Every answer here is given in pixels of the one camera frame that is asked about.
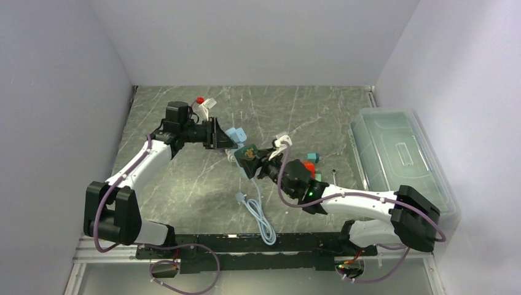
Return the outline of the light blue charger plug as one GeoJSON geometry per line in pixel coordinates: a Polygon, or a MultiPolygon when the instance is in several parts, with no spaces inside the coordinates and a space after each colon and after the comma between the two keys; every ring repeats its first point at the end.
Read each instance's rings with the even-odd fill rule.
{"type": "Polygon", "coordinates": [[[225,131],[225,134],[236,144],[243,144],[247,140],[247,135],[243,128],[232,127],[225,131]]]}

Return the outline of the dark green plug adapter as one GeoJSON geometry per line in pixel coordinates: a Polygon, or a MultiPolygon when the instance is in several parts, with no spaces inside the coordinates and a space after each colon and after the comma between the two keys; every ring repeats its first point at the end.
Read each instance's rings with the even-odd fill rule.
{"type": "Polygon", "coordinates": [[[260,158],[257,156],[258,152],[259,150],[255,144],[249,144],[237,149],[233,153],[236,163],[244,171],[244,175],[248,179],[253,178],[260,167],[260,158]]]}

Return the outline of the red plug adapter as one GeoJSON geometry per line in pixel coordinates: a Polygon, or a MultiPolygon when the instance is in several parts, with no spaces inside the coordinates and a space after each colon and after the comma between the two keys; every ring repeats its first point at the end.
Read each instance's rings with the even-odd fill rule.
{"type": "Polygon", "coordinates": [[[311,177],[315,178],[315,173],[316,173],[315,164],[310,161],[304,161],[302,163],[303,163],[304,167],[311,173],[311,177]]]}

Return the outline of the teal plug adapter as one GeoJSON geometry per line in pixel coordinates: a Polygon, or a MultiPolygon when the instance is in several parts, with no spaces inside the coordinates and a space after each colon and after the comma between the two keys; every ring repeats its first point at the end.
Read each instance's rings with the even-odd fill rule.
{"type": "Polygon", "coordinates": [[[312,163],[318,163],[321,160],[321,156],[316,152],[307,154],[307,160],[312,163]]]}

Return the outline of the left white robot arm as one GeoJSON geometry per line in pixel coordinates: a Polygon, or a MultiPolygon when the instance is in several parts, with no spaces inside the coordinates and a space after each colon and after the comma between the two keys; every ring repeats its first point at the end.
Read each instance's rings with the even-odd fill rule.
{"type": "Polygon", "coordinates": [[[193,107],[184,101],[167,104],[165,117],[137,155],[103,182],[89,184],[85,193],[84,234],[105,253],[118,245],[149,245],[161,258],[175,253],[173,226],[142,218],[138,195],[151,178],[187,143],[205,149],[235,149],[236,142],[220,127],[216,117],[199,122],[193,107]]]}

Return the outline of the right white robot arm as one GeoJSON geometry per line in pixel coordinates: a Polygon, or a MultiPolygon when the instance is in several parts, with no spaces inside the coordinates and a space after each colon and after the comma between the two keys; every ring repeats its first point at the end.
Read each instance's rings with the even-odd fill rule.
{"type": "Polygon", "coordinates": [[[310,214],[351,214],[362,217],[348,221],[339,237],[339,248],[353,255],[372,245],[402,244],[430,253],[435,244],[445,242],[440,228],[441,211],[415,188],[401,185],[395,191],[371,192],[347,189],[318,181],[299,160],[288,155],[272,157],[263,152],[253,169],[259,179],[270,178],[281,201],[310,214]]]}

